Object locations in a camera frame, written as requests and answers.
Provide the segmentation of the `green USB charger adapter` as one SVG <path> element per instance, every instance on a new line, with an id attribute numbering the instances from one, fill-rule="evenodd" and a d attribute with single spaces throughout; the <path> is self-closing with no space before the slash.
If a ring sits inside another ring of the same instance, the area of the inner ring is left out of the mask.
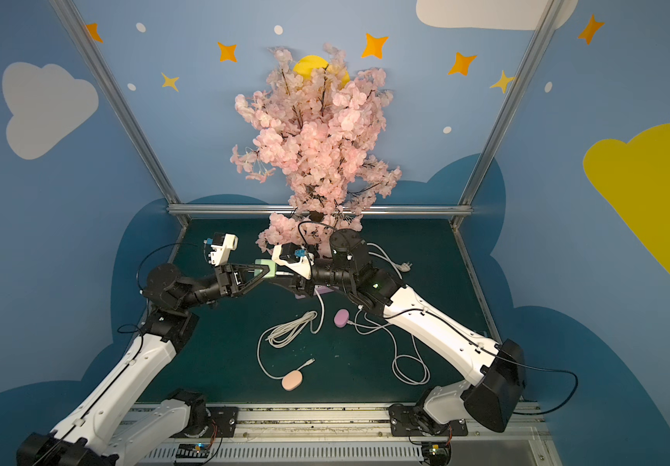
<path id="1" fill-rule="evenodd" d="M 255 266 L 259 268 L 257 275 L 261 274 L 265 280 L 274 278 L 278 271 L 278 264 L 271 259 L 257 259 Z"/>

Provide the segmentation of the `purple power strip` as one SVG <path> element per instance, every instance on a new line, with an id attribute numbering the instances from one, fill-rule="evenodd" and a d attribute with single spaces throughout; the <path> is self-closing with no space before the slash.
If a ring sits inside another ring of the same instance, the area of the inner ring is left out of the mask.
<path id="1" fill-rule="evenodd" d="M 315 292 L 316 292 L 316 293 L 319 293 L 319 295 L 325 295 L 325 294 L 327 294 L 327 293 L 331 293 L 331 292 L 333 292 L 333 289 L 331 289 L 330 287 L 324 287 L 323 285 L 317 285 L 317 286 L 315 287 Z M 296 295 L 294 295 L 294 297 L 295 297 L 296 299 L 304 299 L 304 298 L 307 298 L 307 295 L 305 295 L 305 294 L 296 294 Z"/>

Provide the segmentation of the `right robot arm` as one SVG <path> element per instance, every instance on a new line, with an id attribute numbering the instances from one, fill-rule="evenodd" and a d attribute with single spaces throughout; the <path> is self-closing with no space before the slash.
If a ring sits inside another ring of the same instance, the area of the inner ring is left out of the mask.
<path id="1" fill-rule="evenodd" d="M 525 385 L 521 347 L 511 340 L 497 343 L 440 312 L 402 279 L 376 266 L 358 232 L 337 230 L 329 246 L 328 258 L 292 243 L 276 246 L 273 261 L 291 273 L 280 285 L 298 295 L 313 295 L 318 287 L 340 292 L 457 369 L 460 382 L 436 386 L 412 407 L 409 419 L 418 430 L 437 435 L 445 425 L 471 417 L 492 432 L 504 432 Z"/>

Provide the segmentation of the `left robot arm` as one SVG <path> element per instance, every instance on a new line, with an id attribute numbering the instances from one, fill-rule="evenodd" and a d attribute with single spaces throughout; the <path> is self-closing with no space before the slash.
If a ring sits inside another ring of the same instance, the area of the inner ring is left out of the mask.
<path id="1" fill-rule="evenodd" d="M 152 311 L 136 328 L 123 358 L 50 433 L 30 434 L 17 450 L 17 464 L 135 465 L 175 435 L 217 438 L 219 428 L 205 396 L 182 389 L 125 433 L 116 430 L 152 380 L 189 343 L 199 321 L 193 309 L 242 296 L 270 272 L 267 264 L 226 264 L 193 279 L 171 263 L 154 268 L 142 291 Z"/>

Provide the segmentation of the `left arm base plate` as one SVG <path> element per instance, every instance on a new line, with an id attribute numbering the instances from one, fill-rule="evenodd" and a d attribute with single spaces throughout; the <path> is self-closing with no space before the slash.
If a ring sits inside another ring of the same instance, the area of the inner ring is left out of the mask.
<path id="1" fill-rule="evenodd" d="M 230 438 L 234 436 L 239 409 L 231 406 L 191 408 L 187 426 L 175 438 Z"/>

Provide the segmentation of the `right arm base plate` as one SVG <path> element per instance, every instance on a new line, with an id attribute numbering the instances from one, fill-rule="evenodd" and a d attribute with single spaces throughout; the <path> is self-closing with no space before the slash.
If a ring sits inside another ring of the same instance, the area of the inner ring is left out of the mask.
<path id="1" fill-rule="evenodd" d="M 394 437 L 451 437 L 468 435 L 464 419 L 450 423 L 434 421 L 422 408 L 392 404 L 387 408 L 391 435 Z"/>

